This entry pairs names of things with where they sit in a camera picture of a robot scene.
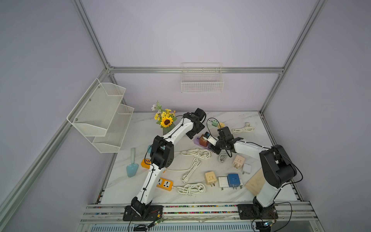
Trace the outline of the white power strip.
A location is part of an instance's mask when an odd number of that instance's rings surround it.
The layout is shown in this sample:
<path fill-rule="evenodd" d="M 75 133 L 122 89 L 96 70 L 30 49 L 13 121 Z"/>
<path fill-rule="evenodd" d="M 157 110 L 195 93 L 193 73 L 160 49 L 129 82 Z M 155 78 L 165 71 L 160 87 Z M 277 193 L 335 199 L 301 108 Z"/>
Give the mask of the white power strip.
<path fill-rule="evenodd" d="M 214 120 L 213 119 L 207 119 L 207 124 L 209 124 L 209 125 L 212 125 L 213 124 L 213 122 L 214 122 Z"/>

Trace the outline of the brown cube adapter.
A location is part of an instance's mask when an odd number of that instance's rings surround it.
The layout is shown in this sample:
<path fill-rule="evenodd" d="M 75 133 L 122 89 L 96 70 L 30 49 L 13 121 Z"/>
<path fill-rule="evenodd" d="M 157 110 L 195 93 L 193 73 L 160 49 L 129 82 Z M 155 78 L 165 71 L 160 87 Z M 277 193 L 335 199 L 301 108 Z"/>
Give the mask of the brown cube adapter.
<path fill-rule="evenodd" d="M 200 138 L 199 138 L 199 144 L 200 146 L 204 147 L 204 148 L 207 148 L 208 145 L 209 145 L 209 142 L 205 139 L 204 135 L 202 135 Z"/>

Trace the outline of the pink butterfly cube adapter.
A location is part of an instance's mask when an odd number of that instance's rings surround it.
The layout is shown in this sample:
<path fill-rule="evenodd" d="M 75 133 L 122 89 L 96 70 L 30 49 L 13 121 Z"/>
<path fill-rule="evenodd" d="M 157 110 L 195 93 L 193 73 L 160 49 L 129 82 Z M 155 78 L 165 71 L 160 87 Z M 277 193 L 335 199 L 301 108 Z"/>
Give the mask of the pink butterfly cube adapter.
<path fill-rule="evenodd" d="M 236 155 L 232 165 L 233 165 L 234 168 L 239 169 L 243 166 L 244 161 L 245 161 L 244 157 L 242 157 L 240 155 Z"/>

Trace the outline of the beige cube plug adapter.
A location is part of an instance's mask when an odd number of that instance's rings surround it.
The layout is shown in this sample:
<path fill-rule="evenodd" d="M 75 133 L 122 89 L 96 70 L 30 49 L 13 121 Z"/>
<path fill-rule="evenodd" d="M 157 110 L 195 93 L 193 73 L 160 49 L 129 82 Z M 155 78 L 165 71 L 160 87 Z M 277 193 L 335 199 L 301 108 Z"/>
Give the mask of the beige cube plug adapter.
<path fill-rule="evenodd" d="M 217 182 L 217 178 L 216 178 L 214 171 L 209 171 L 205 173 L 205 181 L 207 185 L 212 186 L 212 187 L 215 186 L 215 183 Z"/>

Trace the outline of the small white cube adapter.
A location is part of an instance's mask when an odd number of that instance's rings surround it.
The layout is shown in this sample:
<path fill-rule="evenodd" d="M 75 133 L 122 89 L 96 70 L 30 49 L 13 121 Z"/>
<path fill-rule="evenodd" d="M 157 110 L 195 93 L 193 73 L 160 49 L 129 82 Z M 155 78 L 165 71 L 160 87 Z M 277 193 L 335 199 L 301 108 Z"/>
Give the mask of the small white cube adapter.
<path fill-rule="evenodd" d="M 244 174 L 251 174 L 251 171 L 252 171 L 252 166 L 248 163 L 244 163 L 243 164 L 243 175 Z"/>

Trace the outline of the white charger plug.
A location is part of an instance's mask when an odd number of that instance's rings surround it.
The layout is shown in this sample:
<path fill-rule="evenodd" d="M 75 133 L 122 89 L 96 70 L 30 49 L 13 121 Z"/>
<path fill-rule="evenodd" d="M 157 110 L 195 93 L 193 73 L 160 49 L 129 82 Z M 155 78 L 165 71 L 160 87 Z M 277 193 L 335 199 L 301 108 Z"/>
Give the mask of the white charger plug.
<path fill-rule="evenodd" d="M 219 188 L 223 191 L 229 187 L 229 182 L 227 177 L 218 177 Z"/>

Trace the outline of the blue cube plug adapter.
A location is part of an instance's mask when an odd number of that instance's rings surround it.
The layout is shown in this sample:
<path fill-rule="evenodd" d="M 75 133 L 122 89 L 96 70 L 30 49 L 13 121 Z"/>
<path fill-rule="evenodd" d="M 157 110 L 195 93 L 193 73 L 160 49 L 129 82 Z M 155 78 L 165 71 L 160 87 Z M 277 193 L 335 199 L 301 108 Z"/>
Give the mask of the blue cube plug adapter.
<path fill-rule="evenodd" d="M 242 181 L 240 180 L 240 177 L 238 174 L 228 174 L 227 180 L 228 180 L 229 188 L 233 188 L 233 189 L 243 188 Z"/>

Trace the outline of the orange power strip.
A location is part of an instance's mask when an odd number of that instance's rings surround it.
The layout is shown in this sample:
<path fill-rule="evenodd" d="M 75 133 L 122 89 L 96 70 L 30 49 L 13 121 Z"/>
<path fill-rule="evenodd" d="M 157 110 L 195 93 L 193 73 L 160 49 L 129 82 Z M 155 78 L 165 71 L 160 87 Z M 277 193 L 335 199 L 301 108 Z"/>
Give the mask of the orange power strip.
<path fill-rule="evenodd" d="M 174 183 L 171 180 L 160 178 L 157 187 L 166 191 L 172 191 Z"/>
<path fill-rule="evenodd" d="M 145 169 L 150 169 L 150 167 L 151 167 L 150 159 L 143 159 L 142 162 L 141 162 L 141 166 Z"/>

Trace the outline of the purple power strip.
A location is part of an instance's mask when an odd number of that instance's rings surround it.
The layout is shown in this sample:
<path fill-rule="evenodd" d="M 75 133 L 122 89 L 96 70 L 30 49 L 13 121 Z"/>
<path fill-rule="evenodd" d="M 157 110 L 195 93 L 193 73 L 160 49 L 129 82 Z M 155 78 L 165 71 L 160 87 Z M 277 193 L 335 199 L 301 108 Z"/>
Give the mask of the purple power strip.
<path fill-rule="evenodd" d="M 196 137 L 196 138 L 193 140 L 194 144 L 197 145 L 197 146 L 199 146 L 199 147 L 201 147 L 202 149 L 211 150 L 211 149 L 210 149 L 210 143 L 209 143 L 209 145 L 208 145 L 207 148 L 204 148 L 204 147 L 200 146 L 200 144 L 199 144 L 199 138 L 200 138 L 200 137 Z"/>

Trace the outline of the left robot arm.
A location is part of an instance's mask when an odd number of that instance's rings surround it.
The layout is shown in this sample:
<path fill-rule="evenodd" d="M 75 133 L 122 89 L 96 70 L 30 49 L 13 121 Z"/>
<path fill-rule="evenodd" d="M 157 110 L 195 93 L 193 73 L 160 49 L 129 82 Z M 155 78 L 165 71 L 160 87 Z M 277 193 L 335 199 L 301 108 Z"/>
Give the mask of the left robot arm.
<path fill-rule="evenodd" d="M 153 200 L 153 190 L 158 184 L 162 173 L 174 160 L 174 147 L 185 135 L 192 139 L 201 132 L 205 125 L 206 113 L 198 108 L 195 112 L 183 114 L 179 123 L 167 134 L 156 136 L 150 153 L 150 168 L 145 182 L 139 193 L 132 199 L 130 207 L 141 218 L 145 219 L 150 213 Z"/>

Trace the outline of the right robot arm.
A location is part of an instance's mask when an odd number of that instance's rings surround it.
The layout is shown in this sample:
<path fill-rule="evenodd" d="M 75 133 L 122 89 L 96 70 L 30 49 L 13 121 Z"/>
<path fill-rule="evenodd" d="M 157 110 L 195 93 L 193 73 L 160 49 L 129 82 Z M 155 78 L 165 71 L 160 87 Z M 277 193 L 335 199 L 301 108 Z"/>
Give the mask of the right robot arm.
<path fill-rule="evenodd" d="M 253 200 L 254 206 L 259 209 L 271 207 L 281 188 L 298 173 L 297 167 L 281 145 L 269 148 L 241 137 L 234 137 L 228 127 L 218 129 L 217 138 L 212 135 L 205 135 L 204 138 L 211 144 L 210 148 L 216 154 L 225 150 L 260 161 L 265 183 Z"/>

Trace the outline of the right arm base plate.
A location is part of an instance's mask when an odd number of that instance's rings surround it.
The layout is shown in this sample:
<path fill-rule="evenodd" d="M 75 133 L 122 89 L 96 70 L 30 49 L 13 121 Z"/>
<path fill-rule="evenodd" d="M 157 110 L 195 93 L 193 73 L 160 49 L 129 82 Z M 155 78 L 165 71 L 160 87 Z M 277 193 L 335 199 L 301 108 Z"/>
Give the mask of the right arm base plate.
<path fill-rule="evenodd" d="M 278 214 L 274 205 L 260 207 L 254 204 L 239 204 L 237 208 L 241 220 L 278 219 Z"/>

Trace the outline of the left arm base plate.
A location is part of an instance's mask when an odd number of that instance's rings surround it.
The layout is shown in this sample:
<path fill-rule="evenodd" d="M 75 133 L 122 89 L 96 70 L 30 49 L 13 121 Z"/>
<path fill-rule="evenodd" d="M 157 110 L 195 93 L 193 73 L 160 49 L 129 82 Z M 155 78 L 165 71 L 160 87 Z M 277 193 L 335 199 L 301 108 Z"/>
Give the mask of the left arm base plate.
<path fill-rule="evenodd" d="M 141 213 L 138 213 L 131 206 L 126 206 L 122 220 L 124 222 L 155 221 L 163 214 L 163 208 L 164 206 L 161 205 L 150 205 L 147 206 Z"/>

